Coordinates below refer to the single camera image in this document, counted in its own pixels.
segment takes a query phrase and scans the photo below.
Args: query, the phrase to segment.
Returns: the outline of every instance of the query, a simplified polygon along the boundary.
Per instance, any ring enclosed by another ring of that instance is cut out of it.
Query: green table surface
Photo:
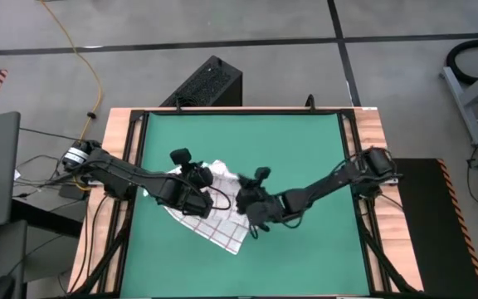
[[[184,147],[193,160],[219,159],[234,173],[271,167],[270,193],[305,187],[344,158],[336,115],[150,116],[144,168],[173,169],[169,153]],[[139,192],[121,296],[368,295],[348,188],[317,201],[297,229],[270,226],[233,255]]]

